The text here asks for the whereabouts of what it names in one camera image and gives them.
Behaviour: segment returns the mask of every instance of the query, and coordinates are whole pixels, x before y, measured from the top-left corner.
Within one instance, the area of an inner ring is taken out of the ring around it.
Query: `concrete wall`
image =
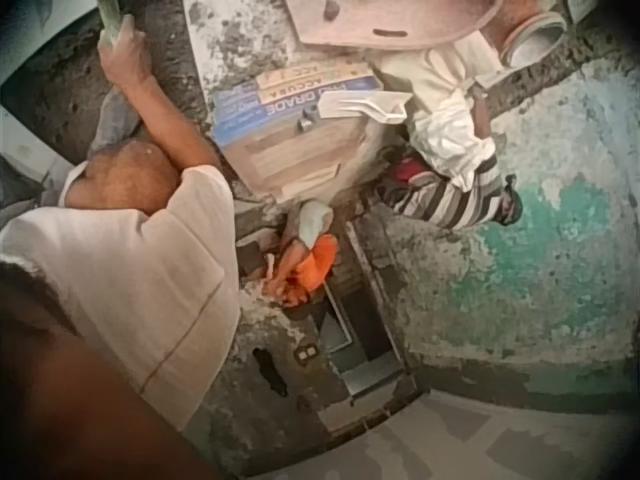
[[[548,414],[434,393],[350,443],[258,480],[596,478],[629,419]]]
[[[384,207],[356,223],[424,385],[559,411],[634,400],[639,91],[609,57],[494,120],[517,225],[443,232]]]

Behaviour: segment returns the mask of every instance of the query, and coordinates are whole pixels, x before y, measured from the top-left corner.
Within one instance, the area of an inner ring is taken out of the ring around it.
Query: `striped shirt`
[[[412,179],[404,184],[386,178],[376,188],[380,199],[396,213],[423,220],[440,228],[457,230],[492,220],[500,207],[502,177],[495,156],[485,160],[475,171],[474,184],[468,192],[435,173],[430,181],[417,186]]]

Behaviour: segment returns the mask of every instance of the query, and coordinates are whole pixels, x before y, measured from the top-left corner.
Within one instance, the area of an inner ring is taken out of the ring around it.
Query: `person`
[[[280,242],[278,264],[267,274],[265,295],[285,307],[309,301],[336,259],[338,241],[327,233],[332,221],[333,210],[318,200],[294,207]]]
[[[473,121],[479,139],[491,136],[489,111],[482,93],[473,89]],[[456,230],[486,222],[513,225],[523,206],[515,190],[515,175],[503,184],[495,155],[475,170],[468,192],[436,172],[409,145],[385,147],[379,156],[389,163],[374,187],[376,196],[394,212],[425,221],[439,228]]]
[[[220,370],[238,325],[231,190],[214,148],[151,71],[125,16],[99,43],[114,89],[60,206],[0,232],[0,261],[46,279],[74,328],[174,427]],[[127,139],[144,122],[151,141]]]
[[[78,336],[43,278],[0,262],[2,478],[216,478]]]

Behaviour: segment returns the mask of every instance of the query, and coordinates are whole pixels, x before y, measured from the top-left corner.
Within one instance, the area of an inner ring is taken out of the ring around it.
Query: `white shirt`
[[[166,209],[40,208],[0,233],[0,260],[43,274],[89,344],[177,428],[219,372],[238,325],[233,197],[190,168]]]

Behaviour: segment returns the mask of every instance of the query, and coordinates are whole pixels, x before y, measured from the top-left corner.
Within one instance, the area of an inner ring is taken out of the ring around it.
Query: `man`
[[[472,93],[475,135],[479,139],[489,138],[491,124],[486,101],[479,90]],[[411,147],[388,147],[379,155],[390,165],[375,192],[396,213],[451,230],[489,221],[508,226],[522,216],[522,201],[514,189],[515,175],[507,176],[507,185],[503,186],[495,156],[478,166],[472,188],[463,192]]]
[[[216,478],[78,338],[43,279],[0,262],[2,478]]]
[[[309,200],[289,213],[280,242],[278,265],[264,293],[285,307],[296,307],[322,286],[336,259],[338,241],[327,233],[333,210]]]
[[[43,276],[74,328],[182,428],[238,324],[233,198],[212,146],[158,86],[131,16],[99,50],[117,91],[91,158],[70,174],[66,208],[5,227],[0,261]],[[138,115],[152,142],[123,141]]]

